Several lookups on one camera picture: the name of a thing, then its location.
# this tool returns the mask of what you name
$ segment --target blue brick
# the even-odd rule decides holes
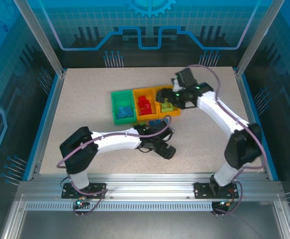
[[[130,106],[124,107],[124,110],[126,111],[128,117],[133,117],[134,116],[134,112],[131,110]]]

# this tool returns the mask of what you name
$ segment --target yellow bin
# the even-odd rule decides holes
[[[158,112],[158,105],[156,104],[156,90],[155,87],[151,88],[140,88],[140,89],[134,89],[133,90],[134,95],[134,101],[135,101],[135,109],[136,109],[136,115],[137,115],[137,121],[143,121],[143,120],[155,120],[159,118]],[[152,114],[150,115],[140,115],[140,108],[138,106],[138,98],[140,96],[145,96],[147,100],[149,100]]]
[[[156,90],[156,93],[157,93],[162,88],[171,88],[172,89],[173,88],[173,85],[157,86],[155,88],[156,88],[155,90]],[[179,108],[177,108],[177,107],[173,107],[174,110],[173,111],[170,111],[170,112],[161,112],[161,109],[162,109],[161,103],[156,102],[156,101],[155,101],[155,103],[156,103],[156,105],[158,107],[157,108],[157,111],[158,111],[158,117],[159,118],[163,118],[163,117],[165,117],[167,115],[170,115],[170,116],[179,116],[180,115],[181,110]]]

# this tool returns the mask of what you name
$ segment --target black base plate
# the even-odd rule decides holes
[[[195,183],[193,185],[194,198],[196,199],[231,199],[232,195],[228,191],[229,189],[237,190],[236,184],[230,183],[225,187],[221,187],[217,196],[215,196],[209,187],[209,183]],[[239,193],[234,193],[234,198],[239,198]]]
[[[105,183],[90,183],[89,185],[89,190],[84,191],[86,193],[96,193],[100,192],[104,189],[106,189],[106,184]],[[63,185],[63,191],[62,191],[62,196],[61,198],[63,199],[78,199],[79,197],[83,196],[82,194],[78,193],[71,185],[71,183],[65,183]],[[100,199],[102,194],[97,194],[94,196],[86,196],[87,199]]]

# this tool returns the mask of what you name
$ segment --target circuit graphic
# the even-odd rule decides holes
[[[14,15],[13,0],[0,0],[0,21],[4,24],[9,23]]]
[[[142,17],[158,16],[165,14],[165,10],[170,10],[171,5],[175,4],[175,0],[126,0],[130,10],[134,10],[135,14],[140,14]]]

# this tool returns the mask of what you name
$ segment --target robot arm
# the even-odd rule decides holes
[[[189,68],[176,73],[172,82],[173,89],[164,88],[159,90],[156,101],[164,103],[167,99],[168,102],[180,109],[199,108],[203,110],[220,126],[228,138],[228,145],[224,153],[226,161],[210,179],[210,187],[216,194],[221,187],[231,183],[239,169],[260,156],[261,151],[246,130],[218,105],[212,87],[207,83],[198,84]],[[186,107],[188,102],[191,102],[193,106]],[[218,102],[246,125],[261,141],[261,128],[258,124],[249,124],[237,116],[221,100],[218,99]]]
[[[167,128],[165,131],[153,137],[141,137],[141,135],[151,135],[161,131],[166,127],[164,121],[155,126],[136,125],[125,131],[118,132],[90,132],[88,127],[79,128],[67,140],[60,145],[63,157],[66,157],[78,146],[92,139],[101,137],[93,143],[88,144],[76,152],[65,161],[67,173],[70,175],[72,182],[78,189],[84,189],[89,186],[89,180],[86,169],[97,154],[118,150],[118,149],[140,149],[144,148],[154,151],[165,159],[171,159],[176,153],[176,149],[166,143],[173,131]],[[106,134],[113,134],[110,137],[102,137]]]

